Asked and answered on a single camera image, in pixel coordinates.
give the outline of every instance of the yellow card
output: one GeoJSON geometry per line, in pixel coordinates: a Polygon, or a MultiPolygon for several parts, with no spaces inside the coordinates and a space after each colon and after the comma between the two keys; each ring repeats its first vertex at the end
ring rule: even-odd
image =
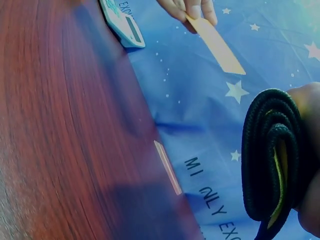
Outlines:
{"type": "Polygon", "coordinates": [[[233,52],[208,20],[204,18],[193,19],[188,15],[186,15],[186,19],[203,39],[225,73],[246,75],[233,52]]]}

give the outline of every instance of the finger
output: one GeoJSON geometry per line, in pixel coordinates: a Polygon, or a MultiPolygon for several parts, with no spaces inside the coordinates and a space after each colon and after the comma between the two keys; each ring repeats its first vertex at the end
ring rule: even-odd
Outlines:
{"type": "Polygon", "coordinates": [[[308,187],[299,208],[298,219],[304,230],[320,237],[320,171],[308,187]]]}
{"type": "Polygon", "coordinates": [[[320,83],[312,82],[288,91],[303,119],[308,136],[320,159],[320,83]]]}
{"type": "Polygon", "coordinates": [[[186,13],[193,19],[201,17],[201,0],[184,0],[186,13]]]}
{"type": "Polygon", "coordinates": [[[185,11],[181,10],[172,0],[157,0],[157,2],[171,17],[182,23],[186,21],[185,11]]]}
{"type": "Polygon", "coordinates": [[[214,3],[212,0],[202,0],[201,9],[203,16],[207,19],[213,26],[217,25],[218,19],[214,8],[214,3]]]}

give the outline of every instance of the black rope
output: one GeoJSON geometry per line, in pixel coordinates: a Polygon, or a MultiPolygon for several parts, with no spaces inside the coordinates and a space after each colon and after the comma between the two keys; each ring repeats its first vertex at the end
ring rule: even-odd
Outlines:
{"type": "Polygon", "coordinates": [[[242,132],[241,174],[246,212],[261,222],[256,240],[272,240],[277,235],[318,170],[318,160],[308,139],[298,108],[289,94],[268,89],[253,100],[242,132]],[[287,156],[287,181],[279,160],[280,141],[285,145],[282,151],[287,156]],[[280,214],[268,227],[281,199],[281,185],[284,194],[280,214]]]}

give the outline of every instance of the wood grain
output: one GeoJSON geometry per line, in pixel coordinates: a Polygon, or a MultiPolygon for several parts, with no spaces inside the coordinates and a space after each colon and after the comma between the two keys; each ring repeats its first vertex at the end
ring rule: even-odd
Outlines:
{"type": "Polygon", "coordinates": [[[0,1],[0,239],[202,239],[95,0],[0,1]]]}

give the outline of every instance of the calculator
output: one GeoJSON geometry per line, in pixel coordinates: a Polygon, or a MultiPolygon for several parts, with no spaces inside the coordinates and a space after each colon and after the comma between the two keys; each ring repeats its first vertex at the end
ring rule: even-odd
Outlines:
{"type": "Polygon", "coordinates": [[[114,0],[99,0],[102,13],[107,24],[120,38],[120,43],[125,48],[146,47],[144,38],[135,20],[129,14],[121,12],[114,0]]]}

